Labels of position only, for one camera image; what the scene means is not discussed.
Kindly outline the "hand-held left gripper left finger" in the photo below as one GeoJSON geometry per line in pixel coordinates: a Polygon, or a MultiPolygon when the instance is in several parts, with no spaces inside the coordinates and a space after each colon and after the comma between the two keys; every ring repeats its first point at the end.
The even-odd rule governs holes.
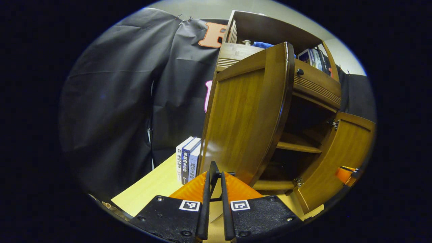
{"type": "Polygon", "coordinates": [[[183,185],[173,196],[155,196],[130,223],[165,242],[206,240],[210,178],[211,175],[204,172],[183,185]]]}

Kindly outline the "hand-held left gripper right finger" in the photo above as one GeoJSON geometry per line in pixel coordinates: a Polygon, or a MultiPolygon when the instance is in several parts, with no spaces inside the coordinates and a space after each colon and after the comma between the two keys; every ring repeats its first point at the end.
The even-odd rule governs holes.
{"type": "Polygon", "coordinates": [[[227,172],[221,187],[227,241],[274,242],[303,225],[278,196],[263,196],[227,172]]]}

